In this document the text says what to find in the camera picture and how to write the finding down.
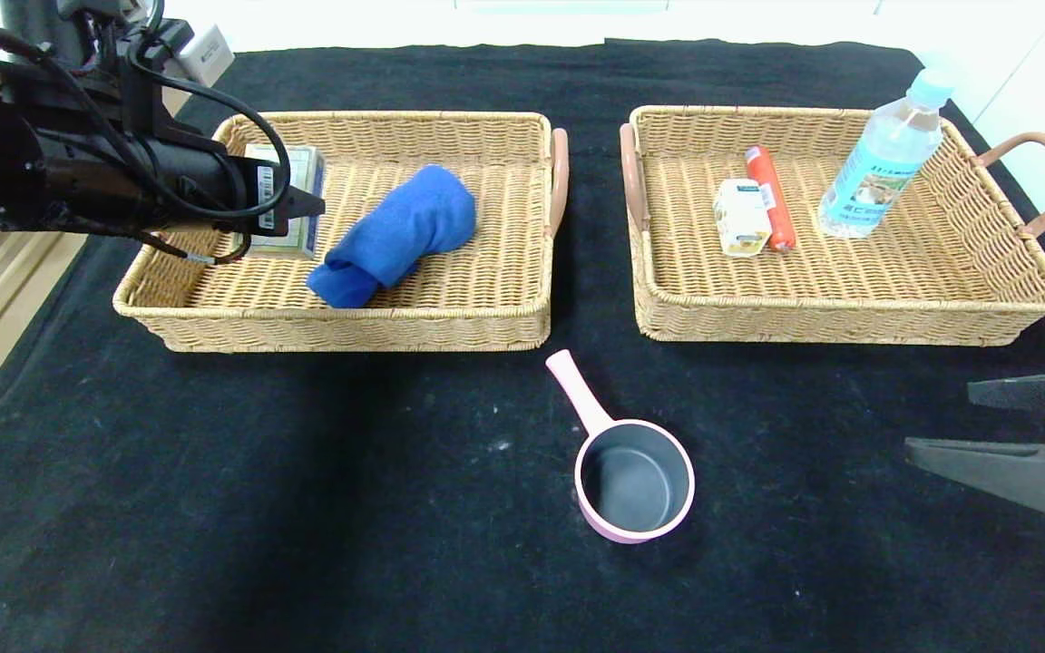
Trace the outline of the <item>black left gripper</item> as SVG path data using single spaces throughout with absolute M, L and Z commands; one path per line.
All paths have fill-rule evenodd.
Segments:
M 178 197 L 207 211 L 250 210 L 247 218 L 206 218 L 183 212 L 175 231 L 218 231 L 254 234 L 259 230 L 261 209 L 277 194 L 279 165 L 253 160 L 219 149 L 201 149 L 190 144 L 173 145 L 173 189 Z M 312 191 L 287 186 L 287 219 L 315 218 L 325 211 L 325 202 Z

